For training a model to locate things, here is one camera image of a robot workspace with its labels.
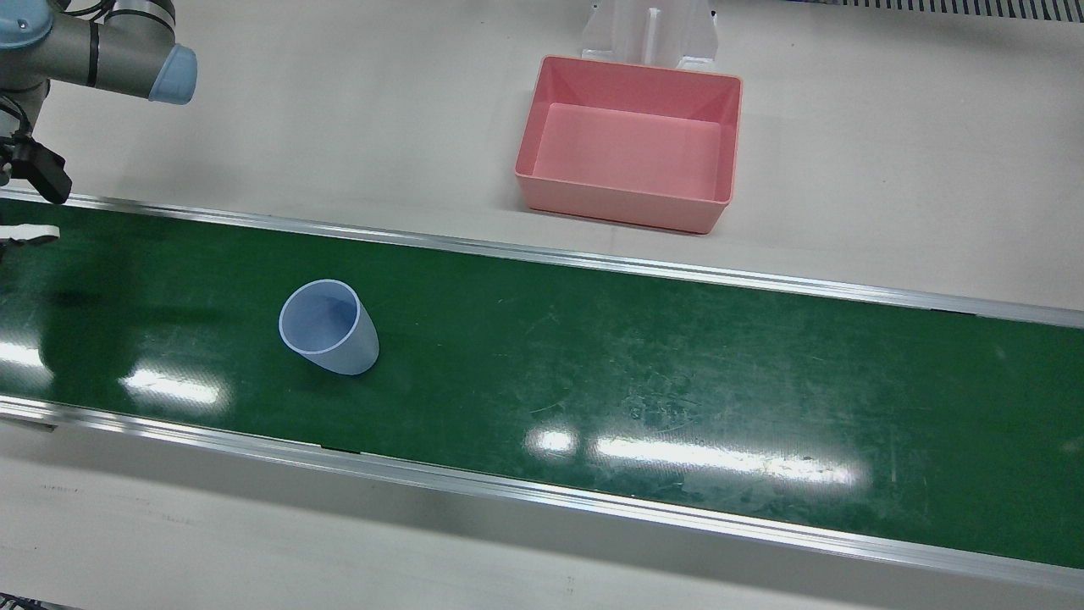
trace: cup rim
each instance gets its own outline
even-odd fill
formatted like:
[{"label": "cup rim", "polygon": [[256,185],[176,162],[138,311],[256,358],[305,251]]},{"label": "cup rim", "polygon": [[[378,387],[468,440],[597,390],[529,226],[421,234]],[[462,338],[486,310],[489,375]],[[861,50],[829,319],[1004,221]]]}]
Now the cup rim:
[{"label": "cup rim", "polygon": [[[283,321],[283,317],[286,315],[286,310],[289,309],[291,302],[294,301],[294,298],[298,294],[301,294],[307,288],[309,288],[309,287],[311,287],[311,286],[313,286],[315,284],[322,284],[322,283],[338,284],[338,285],[345,287],[347,289],[347,291],[350,293],[350,296],[353,296],[353,304],[354,304],[356,312],[357,312],[356,315],[354,315],[354,317],[353,317],[353,325],[351,325],[350,326],[350,330],[348,330],[346,333],[346,335],[343,336],[343,339],[338,340],[331,348],[327,348],[327,349],[324,349],[324,350],[317,350],[317,351],[301,350],[300,348],[294,346],[294,343],[289,339],[286,338],[286,334],[283,332],[283,328],[282,328],[282,321]],[[350,339],[350,337],[353,336],[353,333],[356,330],[358,330],[358,324],[361,322],[361,309],[362,309],[361,308],[361,298],[359,298],[358,297],[358,293],[354,291],[354,289],[352,287],[350,287],[350,284],[348,284],[348,283],[346,283],[344,281],[333,280],[331,277],[325,277],[325,278],[321,278],[321,280],[312,280],[311,282],[309,282],[309,283],[307,283],[307,284],[298,287],[297,289],[295,289],[294,293],[289,295],[289,298],[287,298],[286,301],[282,303],[282,310],[279,311],[279,337],[282,339],[283,343],[285,343],[287,348],[289,348],[294,352],[297,352],[298,354],[301,354],[304,356],[319,356],[321,354],[326,354],[326,353],[331,352],[332,350],[335,350],[336,348],[338,348],[338,347],[343,346],[344,343],[346,343],[346,341],[348,339]]]}]

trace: blue plastic cup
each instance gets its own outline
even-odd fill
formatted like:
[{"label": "blue plastic cup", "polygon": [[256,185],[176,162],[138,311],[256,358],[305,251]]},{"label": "blue plastic cup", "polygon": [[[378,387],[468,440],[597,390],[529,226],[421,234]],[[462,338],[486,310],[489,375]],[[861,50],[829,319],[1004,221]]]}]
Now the blue plastic cup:
[{"label": "blue plastic cup", "polygon": [[380,343],[358,293],[338,280],[317,280],[294,290],[279,314],[287,348],[339,375],[361,375],[376,363]]}]

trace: pink plastic bin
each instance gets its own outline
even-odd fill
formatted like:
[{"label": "pink plastic bin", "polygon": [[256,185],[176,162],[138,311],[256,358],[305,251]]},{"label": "pink plastic bin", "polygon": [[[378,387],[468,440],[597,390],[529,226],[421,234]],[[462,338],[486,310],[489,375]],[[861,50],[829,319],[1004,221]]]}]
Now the pink plastic bin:
[{"label": "pink plastic bin", "polygon": [[741,79],[549,56],[516,159],[532,209],[707,233],[731,200]]}]

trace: vent grille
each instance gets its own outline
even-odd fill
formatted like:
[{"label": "vent grille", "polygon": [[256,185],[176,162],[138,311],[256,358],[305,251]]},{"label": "vent grille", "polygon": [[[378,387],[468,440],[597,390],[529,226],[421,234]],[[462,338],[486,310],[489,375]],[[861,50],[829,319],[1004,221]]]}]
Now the vent grille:
[{"label": "vent grille", "polygon": [[1081,0],[805,0],[893,11],[1084,23]]}]

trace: green conveyor belt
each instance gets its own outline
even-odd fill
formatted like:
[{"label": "green conveyor belt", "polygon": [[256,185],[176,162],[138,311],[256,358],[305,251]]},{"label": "green conveyor belt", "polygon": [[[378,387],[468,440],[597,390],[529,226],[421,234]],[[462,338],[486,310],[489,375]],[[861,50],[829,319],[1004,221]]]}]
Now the green conveyor belt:
[{"label": "green conveyor belt", "polygon": [[[1084,568],[1084,332],[0,200],[0,393]],[[282,346],[351,284],[358,378]]]}]

